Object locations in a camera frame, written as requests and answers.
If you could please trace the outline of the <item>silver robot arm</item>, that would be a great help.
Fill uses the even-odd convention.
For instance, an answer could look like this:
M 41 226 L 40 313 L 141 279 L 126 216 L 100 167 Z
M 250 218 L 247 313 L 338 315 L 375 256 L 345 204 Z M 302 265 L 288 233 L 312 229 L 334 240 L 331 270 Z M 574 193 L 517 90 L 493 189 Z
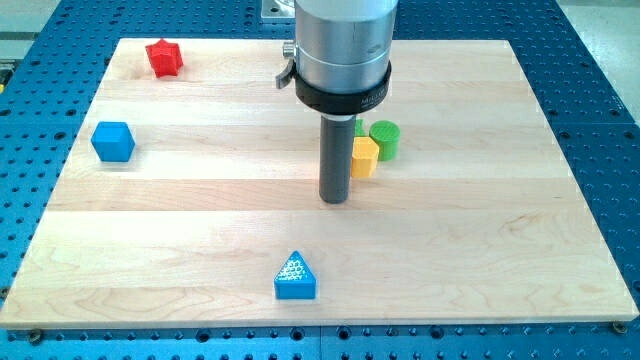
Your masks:
M 386 97 L 397 0 L 296 0 L 295 37 L 276 87 L 295 83 L 306 106 L 327 115 L 369 111 Z

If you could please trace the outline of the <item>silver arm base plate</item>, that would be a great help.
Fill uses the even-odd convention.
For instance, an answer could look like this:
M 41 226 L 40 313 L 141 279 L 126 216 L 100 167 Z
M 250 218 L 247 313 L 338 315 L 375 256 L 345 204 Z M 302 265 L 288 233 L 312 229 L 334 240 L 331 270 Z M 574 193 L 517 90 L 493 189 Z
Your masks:
M 295 18 L 294 0 L 261 0 L 261 18 L 265 21 L 289 21 Z

